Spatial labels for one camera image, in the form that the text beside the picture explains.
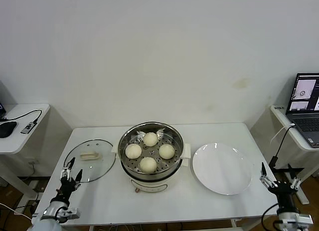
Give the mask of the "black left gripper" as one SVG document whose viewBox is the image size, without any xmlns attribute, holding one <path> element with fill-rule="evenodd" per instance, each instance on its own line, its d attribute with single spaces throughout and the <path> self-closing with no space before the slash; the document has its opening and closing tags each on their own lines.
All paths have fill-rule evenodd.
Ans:
<svg viewBox="0 0 319 231">
<path fill-rule="evenodd" d="M 59 198 L 69 199 L 71 194 L 76 191 L 81 186 L 81 179 L 83 174 L 83 169 L 81 169 L 76 178 L 71 177 L 71 169 L 74 165 L 75 157 L 73 157 L 62 169 L 61 171 L 61 187 L 59 188 Z"/>
</svg>

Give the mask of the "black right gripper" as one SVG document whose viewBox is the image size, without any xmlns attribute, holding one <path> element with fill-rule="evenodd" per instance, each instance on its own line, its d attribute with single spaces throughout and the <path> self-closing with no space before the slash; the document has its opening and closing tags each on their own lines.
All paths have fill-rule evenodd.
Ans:
<svg viewBox="0 0 319 231">
<path fill-rule="evenodd" d="M 267 188 L 270 188 L 270 193 L 277 197 L 278 212 L 298 212 L 299 209 L 295 206 L 293 195 L 297 192 L 301 184 L 301 179 L 297 177 L 295 168 L 288 164 L 288 171 L 291 178 L 291 184 L 287 182 L 272 181 L 267 176 L 267 171 L 264 163 L 261 165 L 261 183 Z"/>
</svg>

